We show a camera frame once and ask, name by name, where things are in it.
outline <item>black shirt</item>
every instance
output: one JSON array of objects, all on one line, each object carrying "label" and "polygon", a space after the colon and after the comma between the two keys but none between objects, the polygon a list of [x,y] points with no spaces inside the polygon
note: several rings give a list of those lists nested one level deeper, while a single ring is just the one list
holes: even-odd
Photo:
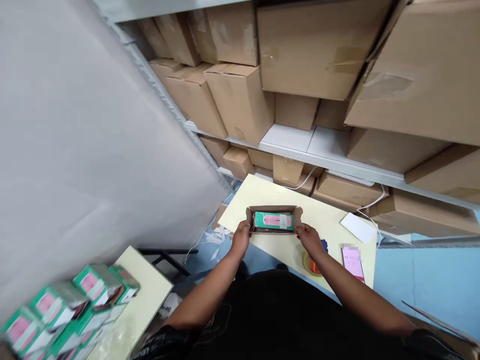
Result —
[{"label": "black shirt", "polygon": [[132,359],[268,360],[269,354],[299,360],[462,359],[424,329],[406,339],[380,334],[284,270],[234,281],[202,331],[164,326]]}]

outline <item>open cardboard box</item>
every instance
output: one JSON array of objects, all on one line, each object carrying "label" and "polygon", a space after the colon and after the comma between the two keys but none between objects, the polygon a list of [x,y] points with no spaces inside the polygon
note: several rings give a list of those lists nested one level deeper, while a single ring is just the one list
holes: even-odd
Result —
[{"label": "open cardboard box", "polygon": [[250,229],[253,228],[254,223],[254,213],[255,212],[266,212],[266,213],[275,213],[275,214],[289,214],[293,218],[293,231],[285,231],[281,229],[272,229],[272,228],[259,228],[256,231],[251,231],[252,234],[279,234],[279,235],[289,235],[296,234],[295,228],[297,226],[303,227],[302,224],[302,214],[304,210],[300,206],[295,205],[265,205],[265,206],[249,206],[246,208],[246,222],[250,224]]}]

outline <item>person's left hand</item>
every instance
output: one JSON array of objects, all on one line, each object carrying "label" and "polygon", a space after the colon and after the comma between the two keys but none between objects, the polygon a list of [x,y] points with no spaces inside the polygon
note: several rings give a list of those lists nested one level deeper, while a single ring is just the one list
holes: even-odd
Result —
[{"label": "person's left hand", "polygon": [[242,260],[247,252],[247,249],[250,244],[250,225],[244,221],[240,221],[238,227],[236,228],[235,233],[233,234],[233,239],[231,241],[231,248],[229,253],[235,256],[236,258]]}]

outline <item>white wall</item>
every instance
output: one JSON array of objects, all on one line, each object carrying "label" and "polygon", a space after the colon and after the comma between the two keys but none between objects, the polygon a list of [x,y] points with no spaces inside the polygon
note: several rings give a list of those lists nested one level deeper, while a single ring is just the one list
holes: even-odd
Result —
[{"label": "white wall", "polygon": [[189,247],[228,195],[84,1],[0,1],[0,325],[128,244]]}]

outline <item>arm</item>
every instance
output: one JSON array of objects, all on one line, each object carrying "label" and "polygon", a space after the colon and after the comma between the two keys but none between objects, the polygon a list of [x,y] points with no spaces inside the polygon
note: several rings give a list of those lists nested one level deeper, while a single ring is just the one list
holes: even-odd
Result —
[{"label": "arm", "polygon": [[178,330],[203,328],[213,317],[229,289],[249,246],[249,225],[242,221],[230,251],[170,315],[165,325]]},{"label": "arm", "polygon": [[342,305],[387,335],[408,336],[415,325],[395,306],[359,281],[324,250],[318,232],[304,224],[297,227],[298,238]]}]

